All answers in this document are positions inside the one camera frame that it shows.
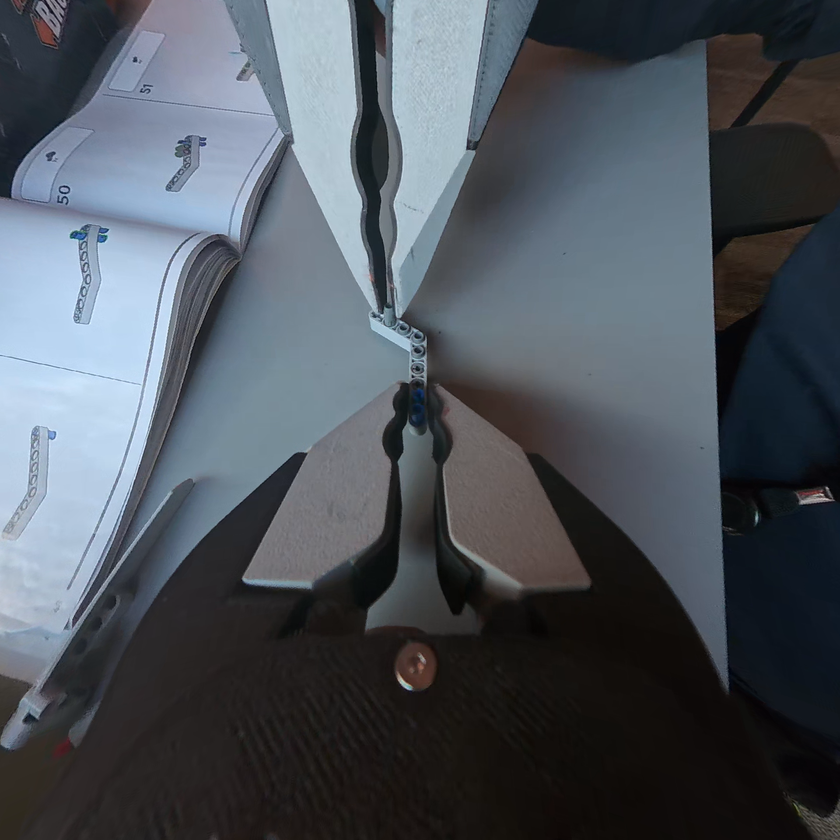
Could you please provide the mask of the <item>black chair seat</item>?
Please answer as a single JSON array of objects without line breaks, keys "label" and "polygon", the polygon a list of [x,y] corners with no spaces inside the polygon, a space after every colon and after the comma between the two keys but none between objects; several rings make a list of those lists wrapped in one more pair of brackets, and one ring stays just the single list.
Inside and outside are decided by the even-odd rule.
[{"label": "black chair seat", "polygon": [[735,238],[818,222],[839,198],[839,171],[823,137],[795,122],[709,134],[712,254]]}]

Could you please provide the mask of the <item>grey lego model assembly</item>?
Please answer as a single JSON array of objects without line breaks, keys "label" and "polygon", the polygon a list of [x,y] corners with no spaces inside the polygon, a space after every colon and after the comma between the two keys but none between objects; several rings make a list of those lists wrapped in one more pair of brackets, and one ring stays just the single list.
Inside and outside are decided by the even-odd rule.
[{"label": "grey lego model assembly", "polygon": [[101,704],[109,658],[122,635],[122,617],[136,596],[142,564],[194,485],[186,479],[174,487],[131,542],[18,702],[2,732],[3,749],[21,749],[52,729],[65,732],[72,746],[84,738]]}]

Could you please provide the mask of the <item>person's right forearm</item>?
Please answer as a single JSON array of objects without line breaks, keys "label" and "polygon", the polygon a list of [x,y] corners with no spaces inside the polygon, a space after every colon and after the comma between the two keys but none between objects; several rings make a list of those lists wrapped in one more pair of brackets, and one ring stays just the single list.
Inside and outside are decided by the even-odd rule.
[{"label": "person's right forearm", "polygon": [[631,62],[721,35],[758,35],[768,60],[811,60],[839,50],[839,2],[540,1],[527,35]]}]

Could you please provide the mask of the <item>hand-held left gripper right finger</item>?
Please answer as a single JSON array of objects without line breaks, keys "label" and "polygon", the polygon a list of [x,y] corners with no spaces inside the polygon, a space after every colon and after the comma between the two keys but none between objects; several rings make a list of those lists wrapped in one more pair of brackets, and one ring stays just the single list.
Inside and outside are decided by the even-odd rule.
[{"label": "hand-held left gripper right finger", "polygon": [[428,394],[436,465],[437,578],[448,609],[486,615],[532,595],[585,592],[592,579],[529,457],[441,386]]}]

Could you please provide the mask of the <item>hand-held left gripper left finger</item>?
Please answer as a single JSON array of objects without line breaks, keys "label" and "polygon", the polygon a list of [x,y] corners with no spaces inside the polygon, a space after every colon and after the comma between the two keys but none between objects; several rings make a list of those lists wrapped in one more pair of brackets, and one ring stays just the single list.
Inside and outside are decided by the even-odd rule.
[{"label": "hand-held left gripper left finger", "polygon": [[305,454],[242,582],[367,610],[396,576],[402,454],[396,382]]}]

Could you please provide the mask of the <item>person's leg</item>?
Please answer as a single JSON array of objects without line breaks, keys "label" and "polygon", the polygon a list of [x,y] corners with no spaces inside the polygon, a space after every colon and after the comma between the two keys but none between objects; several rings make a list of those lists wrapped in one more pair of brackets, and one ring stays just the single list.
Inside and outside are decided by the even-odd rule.
[{"label": "person's leg", "polygon": [[[839,210],[717,337],[722,485],[838,487]],[[728,667],[788,795],[838,806],[839,506],[723,535]]]}]

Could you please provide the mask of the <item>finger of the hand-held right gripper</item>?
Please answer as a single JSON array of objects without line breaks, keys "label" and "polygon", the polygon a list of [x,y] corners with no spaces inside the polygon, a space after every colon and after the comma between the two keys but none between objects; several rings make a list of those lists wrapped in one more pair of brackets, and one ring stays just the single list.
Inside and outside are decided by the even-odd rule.
[{"label": "finger of the hand-held right gripper", "polygon": [[378,2],[388,303],[407,310],[464,184],[536,1]]},{"label": "finger of the hand-held right gripper", "polygon": [[384,310],[372,2],[225,5],[353,278],[370,308]]}]

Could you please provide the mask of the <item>black lego set box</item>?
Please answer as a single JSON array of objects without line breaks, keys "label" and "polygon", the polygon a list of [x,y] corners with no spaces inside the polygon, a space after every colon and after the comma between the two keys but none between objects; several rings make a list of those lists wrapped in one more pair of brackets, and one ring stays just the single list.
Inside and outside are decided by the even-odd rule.
[{"label": "black lego set box", "polygon": [[148,1],[1,2],[1,195],[28,152],[92,97]]}]

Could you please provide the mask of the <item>light grey bent lego beam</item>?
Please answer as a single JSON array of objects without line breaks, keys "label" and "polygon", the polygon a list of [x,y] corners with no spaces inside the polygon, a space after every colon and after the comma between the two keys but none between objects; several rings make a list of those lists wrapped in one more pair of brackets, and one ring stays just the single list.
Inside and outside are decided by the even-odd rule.
[{"label": "light grey bent lego beam", "polygon": [[[382,337],[396,344],[405,350],[408,355],[408,408],[407,424],[412,434],[422,436],[427,431],[427,338],[420,329],[416,329],[407,322],[397,319],[394,329],[388,329],[382,321],[382,313],[375,310],[369,312],[371,329]],[[425,423],[421,426],[414,426],[410,423],[409,415],[412,405],[411,390],[422,387],[425,390]]]}]

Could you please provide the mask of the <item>lego instruction booklet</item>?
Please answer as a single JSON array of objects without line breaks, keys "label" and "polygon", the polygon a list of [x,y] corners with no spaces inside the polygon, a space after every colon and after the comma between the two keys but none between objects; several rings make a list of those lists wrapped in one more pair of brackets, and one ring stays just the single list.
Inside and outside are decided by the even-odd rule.
[{"label": "lego instruction booklet", "polygon": [[223,2],[153,2],[2,199],[2,634],[119,544],[287,147]]}]

